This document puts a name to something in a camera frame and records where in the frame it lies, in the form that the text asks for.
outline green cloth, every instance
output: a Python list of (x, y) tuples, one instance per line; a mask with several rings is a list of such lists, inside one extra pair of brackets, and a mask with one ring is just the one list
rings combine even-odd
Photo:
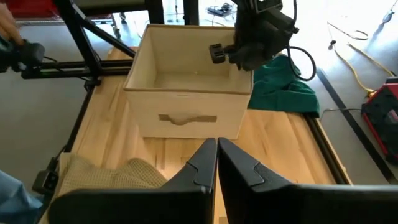
[(254, 87), (248, 108), (313, 113), (319, 117), (315, 92), (293, 74), (286, 55), (279, 55), (254, 71)]

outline wooden box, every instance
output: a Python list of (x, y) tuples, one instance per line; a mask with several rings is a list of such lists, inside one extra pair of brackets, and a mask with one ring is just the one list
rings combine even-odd
[(229, 27), (147, 26), (124, 86), (143, 137), (238, 137), (253, 74), (213, 64), (209, 52), (233, 36)]

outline wooden surface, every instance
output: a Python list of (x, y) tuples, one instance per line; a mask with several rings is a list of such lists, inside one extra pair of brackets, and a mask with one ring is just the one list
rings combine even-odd
[[(111, 59), (126, 56), (114, 50)], [(202, 144), (202, 139), (160, 139), (139, 135), (123, 85), (126, 77), (106, 77), (95, 89), (72, 153), (100, 167), (116, 168), (140, 157), (171, 178)], [(310, 128), (299, 114), (248, 110), (239, 138), (234, 141), (265, 166), (303, 184), (334, 184)], [(219, 182), (215, 223), (226, 223)]]

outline gray floor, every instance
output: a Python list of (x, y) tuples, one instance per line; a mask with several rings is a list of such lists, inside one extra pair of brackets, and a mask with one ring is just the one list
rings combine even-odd
[[(180, 14), (182, 13), (182, 1), (178, 1), (177, 15), (174, 2), (164, 1), (166, 21), (168, 24), (182, 24), (183, 15)], [(300, 33), (292, 39), (292, 45), (298, 45), (310, 51), (317, 64), (326, 71), (328, 79), (344, 103), (348, 107), (359, 108), (364, 101), (365, 92), (358, 87), (346, 66), (338, 60), (333, 52), (327, 49), (330, 38), (326, 28), (328, 19), (326, 15), (330, 12), (335, 19), (341, 19), (336, 16), (337, 12), (342, 15), (348, 14), (349, 18), (345, 21), (355, 21), (355, 26), (351, 26), (351, 29), (364, 29), (371, 36), (370, 40), (363, 43), (355, 42), (355, 44), (397, 73), (398, 37), (396, 36), (396, 27), (398, 19), (393, 17), (390, 23), (378, 30), (378, 35), (373, 35), (393, 0), (384, 1), (377, 7), (362, 6), (361, 10), (353, 7), (358, 0), (350, 1), (352, 6), (347, 5), (346, 1), (333, 2), (334, 7), (330, 7), (330, 4), (326, 5), (325, 1), (298, 2), (297, 26), (300, 27)], [(203, 0), (201, 2), (201, 25), (233, 26), (233, 16), (226, 19), (213, 18), (205, 11), (206, 7), (218, 6), (222, 3), (224, 1), (220, 0)], [(287, 3), (284, 12), (292, 14), (292, 7)], [(119, 24), (122, 30), (122, 40), (128, 45), (138, 45), (140, 35), (148, 23), (147, 13), (145, 11), (129, 13), (127, 20), (128, 26)], [(101, 27), (112, 33), (109, 25)], [(49, 57), (59, 61), (81, 60), (81, 55), (64, 26), (22, 27), (21, 33), (31, 42), (44, 44), (46, 55)], [(339, 37), (336, 34), (335, 38), (338, 39), (339, 50), (358, 69), (361, 80), (370, 88), (379, 88), (387, 75), (363, 56), (354, 53), (347, 47), (344, 37)], [(96, 51), (104, 58), (111, 47), (91, 34), (90, 39)], [(293, 57), (303, 73), (310, 72), (308, 59), (297, 52), (293, 54)], [(336, 108), (317, 78), (309, 84), (317, 92), (322, 110)], [(49, 159), (66, 143), (84, 95), (83, 81), (76, 78), (23, 80), (17, 73), (1, 74), (0, 169), (21, 179), (29, 189), (37, 172), (44, 169)], [(374, 138), (359, 113), (353, 111), (352, 114), (368, 134), (370, 140), (374, 142)], [(322, 124), (355, 184), (387, 183), (339, 111), (325, 113)], [(398, 176), (398, 168), (390, 167)]]

